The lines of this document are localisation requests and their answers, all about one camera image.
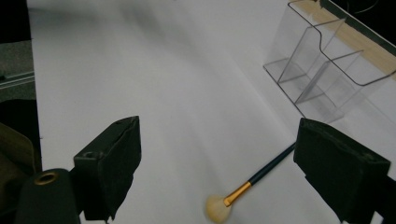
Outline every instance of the acrylic compartment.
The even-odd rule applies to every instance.
[[[332,122],[396,71],[396,48],[331,1],[288,3],[264,69],[309,119]]]

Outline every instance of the makeup brush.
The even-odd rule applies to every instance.
[[[245,184],[236,189],[233,193],[227,197],[221,197],[219,195],[210,195],[206,200],[206,213],[209,218],[215,223],[223,223],[231,212],[231,205],[238,199],[242,194],[247,192],[250,187],[255,185],[259,180],[265,177],[274,167],[276,167],[283,159],[285,159],[293,150],[294,143],[286,148],[277,157],[271,160],[268,164],[260,169],[254,176],[252,176]]]

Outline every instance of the brush handle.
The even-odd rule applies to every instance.
[[[295,143],[286,148],[282,153],[280,153],[277,157],[271,160],[268,164],[260,169],[254,176],[252,176],[248,182],[251,186],[255,185],[259,180],[261,180],[265,175],[267,175],[274,167],[276,167],[283,159],[285,159],[293,150]]]
[[[268,164],[266,164],[259,172],[257,172],[253,177],[251,177],[247,182],[245,182],[241,187],[236,189],[230,195],[224,198],[224,204],[229,207],[233,202],[238,199],[242,194],[248,191],[250,187],[259,182],[265,175],[267,175],[274,167],[276,167],[283,159],[285,159],[293,150],[293,143],[291,146],[286,148],[282,153],[280,153],[277,157],[271,160]]]

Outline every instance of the white table surface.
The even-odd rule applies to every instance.
[[[143,158],[114,223],[209,223],[209,194],[295,140],[301,116],[262,69],[286,3],[29,0],[44,168],[70,170],[110,123],[137,115]],[[396,161],[396,129],[370,111],[333,125]],[[228,223],[339,221],[290,156]]]

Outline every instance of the black brush handle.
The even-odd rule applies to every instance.
[[[259,172],[257,172],[254,176],[252,176],[248,182],[253,186],[259,180],[261,180],[265,175],[267,175],[274,167],[276,167],[283,159],[285,159],[293,150],[294,150],[295,143],[293,143],[291,146],[286,148],[282,153],[280,153],[277,157],[275,157],[273,160],[271,160],[268,164],[266,164],[264,167],[260,169]]]

